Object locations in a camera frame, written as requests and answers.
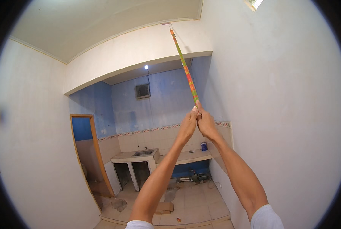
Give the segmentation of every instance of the colorful pole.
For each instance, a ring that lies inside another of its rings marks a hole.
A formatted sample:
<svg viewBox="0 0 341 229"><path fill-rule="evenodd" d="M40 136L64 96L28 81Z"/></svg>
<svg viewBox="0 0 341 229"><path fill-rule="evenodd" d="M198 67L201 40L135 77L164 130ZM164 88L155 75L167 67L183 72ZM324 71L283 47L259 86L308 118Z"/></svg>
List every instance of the colorful pole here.
<svg viewBox="0 0 341 229"><path fill-rule="evenodd" d="M195 85L193 84L193 80L192 80L192 78L191 78L191 74L189 73L187 64L186 64L186 62L184 61L184 58L183 58L181 49L179 48L179 45L178 45L178 43L177 43L176 35L174 34L174 32L173 32L172 29L170 30L170 34L171 34L172 37L173 37L174 43L176 44L176 47L177 47L177 50L178 50L178 54L179 54L179 56L181 57L182 65L183 65L184 71L186 72L186 76L187 76L187 79L188 79L189 88L191 89L192 96L193 96L193 100L195 101L195 104L196 104L196 101L199 100L199 99L198 99L198 95L197 95L197 92L196 92Z"/></svg>

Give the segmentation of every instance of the white ceiling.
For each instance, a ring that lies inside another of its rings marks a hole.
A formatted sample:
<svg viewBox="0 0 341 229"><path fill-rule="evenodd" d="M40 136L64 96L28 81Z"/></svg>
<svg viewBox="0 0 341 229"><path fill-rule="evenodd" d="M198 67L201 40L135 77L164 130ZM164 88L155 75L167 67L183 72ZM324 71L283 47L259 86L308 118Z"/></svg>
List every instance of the white ceiling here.
<svg viewBox="0 0 341 229"><path fill-rule="evenodd" d="M200 19L202 0L34 0L11 38L64 63L115 36Z"/></svg>
<svg viewBox="0 0 341 229"><path fill-rule="evenodd" d="M188 67L191 67L192 64L192 58L184 59L186 61L186 64ZM174 69L181 69L183 68L181 60L173 60L168 62L163 62L155 65L149 65L149 74L155 74L163 71L170 71ZM116 76L109 77L105 80L103 80L104 83L107 83L109 85L118 84L127 80L132 80L137 77L146 76L148 74L148 71L144 68L138 68L131 71L126 71L121 74L118 74Z"/></svg>

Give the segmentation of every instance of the toilet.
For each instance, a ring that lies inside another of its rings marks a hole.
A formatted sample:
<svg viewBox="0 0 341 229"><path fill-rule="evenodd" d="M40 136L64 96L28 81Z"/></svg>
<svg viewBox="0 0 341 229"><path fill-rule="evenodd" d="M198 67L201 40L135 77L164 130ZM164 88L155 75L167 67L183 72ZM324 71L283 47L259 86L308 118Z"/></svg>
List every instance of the toilet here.
<svg viewBox="0 0 341 229"><path fill-rule="evenodd" d="M85 178L87 178L88 171L86 170L85 165L83 163L81 163L81 168L82 168L82 171L84 172Z"/></svg>

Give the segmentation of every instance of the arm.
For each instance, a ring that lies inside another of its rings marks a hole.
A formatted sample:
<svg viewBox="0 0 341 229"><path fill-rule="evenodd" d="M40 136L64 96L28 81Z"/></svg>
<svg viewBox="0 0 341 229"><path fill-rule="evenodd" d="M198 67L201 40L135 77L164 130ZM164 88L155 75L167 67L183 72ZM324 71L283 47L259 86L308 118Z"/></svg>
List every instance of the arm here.
<svg viewBox="0 0 341 229"><path fill-rule="evenodd" d="M160 198L167 189L178 156L195 131L196 116L197 108L194 107L183 119L176 140L169 153L155 171L147 178L145 184L141 188L132 207L129 221L142 220L152 223L155 209L158 206Z"/></svg>
<svg viewBox="0 0 341 229"><path fill-rule="evenodd" d="M266 193L252 169L232 150L215 128L214 118L206 112L199 101L197 107L201 116L197 117L200 132L213 142L227 168L230 182L241 205L246 210L251 221L253 214L265 204L268 204Z"/></svg>

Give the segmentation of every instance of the forearm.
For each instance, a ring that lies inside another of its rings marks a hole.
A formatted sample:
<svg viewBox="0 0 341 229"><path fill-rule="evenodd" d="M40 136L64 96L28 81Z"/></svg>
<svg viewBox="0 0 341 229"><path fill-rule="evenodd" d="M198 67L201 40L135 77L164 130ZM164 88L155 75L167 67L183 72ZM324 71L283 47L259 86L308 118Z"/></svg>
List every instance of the forearm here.
<svg viewBox="0 0 341 229"><path fill-rule="evenodd" d="M268 204L266 193L252 169L228 146L223 137L218 135L212 142L219 150L233 189L251 220L258 208Z"/></svg>
<svg viewBox="0 0 341 229"><path fill-rule="evenodd" d="M177 139L160 165L147 178L133 205L129 219L130 221L142 220L152 223L156 207L158 206L163 193L167 189L174 166L176 165L177 159L184 145L184 141Z"/></svg>

